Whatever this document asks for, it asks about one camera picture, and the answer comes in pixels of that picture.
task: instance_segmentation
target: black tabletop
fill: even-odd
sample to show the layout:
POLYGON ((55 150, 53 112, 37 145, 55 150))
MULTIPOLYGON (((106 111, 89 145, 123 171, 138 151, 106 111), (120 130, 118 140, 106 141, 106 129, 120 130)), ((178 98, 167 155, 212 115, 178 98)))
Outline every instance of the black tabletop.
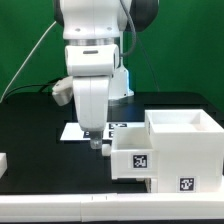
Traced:
MULTIPOLYGON (((132 103, 110 107, 108 121, 143 122, 147 109, 204 109, 224 126, 224 114, 195 93, 138 93, 132 103)), ((0 195, 146 192, 144 183, 133 179, 112 181, 110 158, 88 142, 61 142, 72 121, 77 121, 74 103, 59 107, 48 94, 15 94, 0 105, 0 152, 8 162, 0 195)))

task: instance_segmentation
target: white container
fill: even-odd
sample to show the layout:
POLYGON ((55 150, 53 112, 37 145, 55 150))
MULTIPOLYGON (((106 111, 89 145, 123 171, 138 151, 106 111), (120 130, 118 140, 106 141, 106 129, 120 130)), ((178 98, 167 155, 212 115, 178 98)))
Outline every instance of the white container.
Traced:
POLYGON ((156 177, 157 154, 144 127, 116 128, 111 150, 112 179, 156 177))
POLYGON ((203 110, 149 110, 146 131, 159 151, 158 192, 214 192, 221 185, 224 130, 203 110))

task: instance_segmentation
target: white block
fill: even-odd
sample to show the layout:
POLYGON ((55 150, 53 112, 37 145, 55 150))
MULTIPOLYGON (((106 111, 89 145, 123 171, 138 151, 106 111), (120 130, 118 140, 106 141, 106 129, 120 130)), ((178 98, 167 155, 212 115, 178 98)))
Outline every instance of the white block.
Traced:
POLYGON ((0 196, 0 222, 81 221, 81 196, 0 196))
POLYGON ((81 210, 83 222, 117 220, 117 194, 89 196, 82 201, 81 210))
POLYGON ((224 194, 118 195, 120 221, 224 219, 224 194))
POLYGON ((0 153, 0 178, 7 170, 7 160, 6 160, 6 154, 0 153))

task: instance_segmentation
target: cable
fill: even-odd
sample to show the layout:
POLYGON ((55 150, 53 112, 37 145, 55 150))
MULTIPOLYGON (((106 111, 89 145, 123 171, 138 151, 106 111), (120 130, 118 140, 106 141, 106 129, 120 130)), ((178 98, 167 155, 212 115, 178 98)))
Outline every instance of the cable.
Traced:
POLYGON ((124 10, 127 18, 128 18, 128 22, 130 24, 131 33, 132 33, 132 46, 131 46, 131 48, 127 52, 121 54, 120 56, 121 57, 128 57, 135 50, 136 42, 137 42, 137 34, 136 34, 136 30, 135 30, 135 25, 133 23, 133 20, 131 18, 131 15, 130 15, 126 5, 124 4, 124 1, 120 0, 120 3, 122 5, 122 7, 123 7, 123 10, 124 10))
POLYGON ((63 78, 60 77, 60 78, 56 78, 56 79, 53 79, 53 80, 49 81, 48 83, 46 83, 45 85, 43 85, 43 86, 39 89, 38 93, 42 93, 48 86, 57 83, 59 80, 61 80, 61 79, 63 79, 63 78))
POLYGON ((2 101, 5 101, 13 92, 16 92, 17 90, 20 90, 20 89, 26 89, 26 88, 32 88, 32 87, 48 87, 48 86, 52 86, 54 85, 55 83, 49 83, 49 84, 34 84, 34 85, 26 85, 26 86, 20 86, 20 87, 17 87, 15 89, 12 89, 11 91, 9 91, 7 94, 5 94, 4 98, 2 101))
POLYGON ((153 68, 152 68, 152 65, 151 65, 151 62, 150 62, 149 55, 148 55, 148 53, 146 52, 146 50, 145 50, 145 48, 144 48, 144 46, 143 46, 143 44, 142 44, 142 41, 141 41, 141 39, 139 38, 139 36, 137 36, 137 40, 138 40, 139 46, 140 46, 140 48, 141 48, 141 50, 142 50, 142 53, 143 53, 143 55, 145 56, 146 63, 147 63, 147 65, 148 65, 149 69, 150 69, 151 72, 152 72, 152 78, 153 78, 153 81, 154 81, 154 85, 155 85, 155 87, 156 87, 156 89, 157 89, 157 92, 160 92, 160 88, 159 88, 159 85, 158 85, 158 82, 157 82, 157 79, 156 79, 155 72, 154 72, 154 70, 153 70, 153 68))
POLYGON ((38 48, 38 46, 40 45, 40 43, 42 42, 42 40, 45 38, 45 36, 48 34, 48 32, 55 26, 57 22, 53 22, 53 24, 45 31, 45 33, 42 35, 42 37, 40 38, 40 40, 37 42, 37 44, 34 46, 33 50, 30 52, 30 54, 27 56, 26 60, 23 62, 23 64, 21 65, 21 67, 19 68, 19 70, 16 72, 16 74, 14 75, 14 77, 12 78, 11 82, 8 84, 8 86, 6 87, 4 93, 2 94, 0 103, 2 103, 3 99, 5 98, 5 95, 7 94, 9 88, 11 87, 11 85, 13 84, 13 82, 16 80, 16 78, 19 76, 20 72, 22 71, 22 69, 25 67, 25 65, 27 64, 27 62, 29 61, 29 59, 31 58, 31 56, 33 55, 33 53, 35 52, 35 50, 38 48))

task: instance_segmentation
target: green wall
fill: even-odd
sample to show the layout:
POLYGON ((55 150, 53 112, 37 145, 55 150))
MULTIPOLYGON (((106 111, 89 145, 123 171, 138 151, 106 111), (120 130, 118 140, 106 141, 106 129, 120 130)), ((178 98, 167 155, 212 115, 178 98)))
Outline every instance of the green wall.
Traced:
MULTIPOLYGON (((52 23, 51 0, 0 0, 0 95, 52 23)), ((62 32, 53 28, 13 87, 64 75, 62 32)), ((223 0, 160 0, 156 20, 139 37, 161 91, 198 92, 224 112, 223 0)), ((135 91, 157 91, 139 45, 126 64, 135 91)))

